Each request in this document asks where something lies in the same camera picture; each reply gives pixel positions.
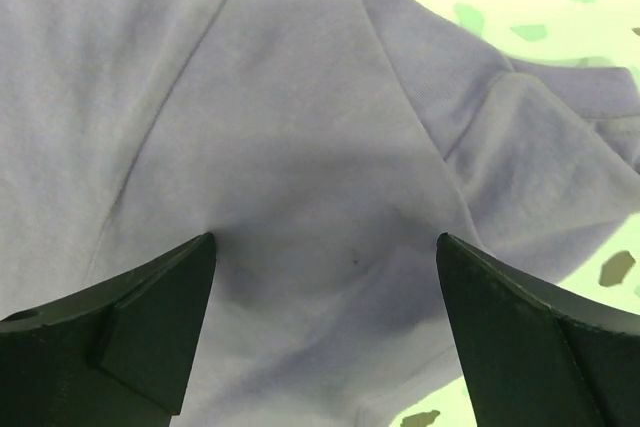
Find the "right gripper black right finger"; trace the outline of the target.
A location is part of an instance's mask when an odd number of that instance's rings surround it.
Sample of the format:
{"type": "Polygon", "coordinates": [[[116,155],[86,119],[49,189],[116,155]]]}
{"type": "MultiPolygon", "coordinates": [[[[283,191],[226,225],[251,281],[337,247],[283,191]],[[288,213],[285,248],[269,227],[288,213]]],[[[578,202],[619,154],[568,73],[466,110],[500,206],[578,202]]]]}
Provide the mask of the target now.
{"type": "Polygon", "coordinates": [[[436,264],[480,426],[639,424],[639,317],[449,234],[436,264]]]}

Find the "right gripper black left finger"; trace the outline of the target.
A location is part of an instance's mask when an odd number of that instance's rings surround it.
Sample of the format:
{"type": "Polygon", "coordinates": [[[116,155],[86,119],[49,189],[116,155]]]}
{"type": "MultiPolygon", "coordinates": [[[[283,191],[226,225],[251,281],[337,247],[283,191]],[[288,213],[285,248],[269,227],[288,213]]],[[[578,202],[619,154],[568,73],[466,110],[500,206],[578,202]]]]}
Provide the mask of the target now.
{"type": "Polygon", "coordinates": [[[206,233],[3,319],[2,425],[169,425],[183,406],[214,271],[206,233]]]}

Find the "purple t shirt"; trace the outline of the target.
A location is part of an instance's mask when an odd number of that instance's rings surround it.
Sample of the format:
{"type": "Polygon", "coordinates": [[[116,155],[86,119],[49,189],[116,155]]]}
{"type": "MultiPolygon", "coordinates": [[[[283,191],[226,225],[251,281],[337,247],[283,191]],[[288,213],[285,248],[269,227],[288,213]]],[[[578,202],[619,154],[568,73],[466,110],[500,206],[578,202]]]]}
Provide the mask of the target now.
{"type": "Polygon", "coordinates": [[[204,232],[180,426],[386,426],[461,369],[451,233],[549,282],[639,209],[623,68],[414,0],[1,0],[1,311],[204,232]]]}

